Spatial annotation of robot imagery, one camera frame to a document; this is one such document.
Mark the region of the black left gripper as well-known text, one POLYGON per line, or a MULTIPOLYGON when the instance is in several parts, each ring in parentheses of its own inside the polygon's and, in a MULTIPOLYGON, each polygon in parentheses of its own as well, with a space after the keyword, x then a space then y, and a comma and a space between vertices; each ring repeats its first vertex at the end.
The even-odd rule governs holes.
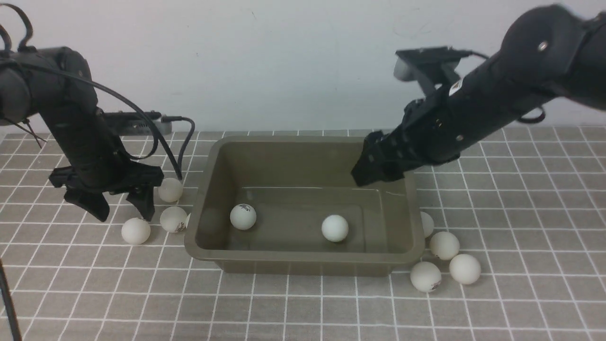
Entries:
POLYGON ((103 193, 128 193, 130 202, 148 222, 154 216, 154 187, 158 187, 164 173, 158 166, 127 161, 109 167, 76 168, 67 166, 54 169, 48 177, 55 188, 66 188, 63 199, 87 211, 100 222, 108 218, 110 207, 103 193))

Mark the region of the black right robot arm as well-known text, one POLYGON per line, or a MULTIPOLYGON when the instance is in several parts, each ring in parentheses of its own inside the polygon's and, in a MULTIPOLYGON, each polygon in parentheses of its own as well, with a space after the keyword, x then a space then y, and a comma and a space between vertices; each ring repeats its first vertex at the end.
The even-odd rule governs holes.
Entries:
POLYGON ((417 82, 424 97, 405 107, 389 134, 366 136, 351 176, 363 187, 455 161, 514 121, 540 123, 553 99, 605 110, 605 43, 604 12, 581 18, 553 4, 518 17, 492 56, 450 46, 398 50, 394 76, 417 82), (483 63, 458 75, 458 63, 471 55, 483 63))

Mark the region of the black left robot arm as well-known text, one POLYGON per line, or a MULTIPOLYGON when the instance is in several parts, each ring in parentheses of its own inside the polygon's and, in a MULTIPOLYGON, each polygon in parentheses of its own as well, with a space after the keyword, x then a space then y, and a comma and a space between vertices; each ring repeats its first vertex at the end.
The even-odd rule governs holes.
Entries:
POLYGON ((48 177, 65 187, 67 203, 104 222, 109 204, 104 193, 127 194, 143 219, 154 216, 154 188, 164 173, 135 162, 98 108, 87 61, 67 48, 1 53, 1 123, 23 122, 39 114, 62 149, 69 166, 48 177))

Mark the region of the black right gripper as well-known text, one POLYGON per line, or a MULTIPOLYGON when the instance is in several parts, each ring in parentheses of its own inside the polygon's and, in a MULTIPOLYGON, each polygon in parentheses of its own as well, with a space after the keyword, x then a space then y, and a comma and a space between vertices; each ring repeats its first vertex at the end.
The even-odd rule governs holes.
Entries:
POLYGON ((447 91, 441 87, 410 102, 400 125, 390 133, 377 130, 368 134, 351 176, 358 187, 392 183, 404 179, 406 172, 453 162, 460 156, 447 110, 447 91))

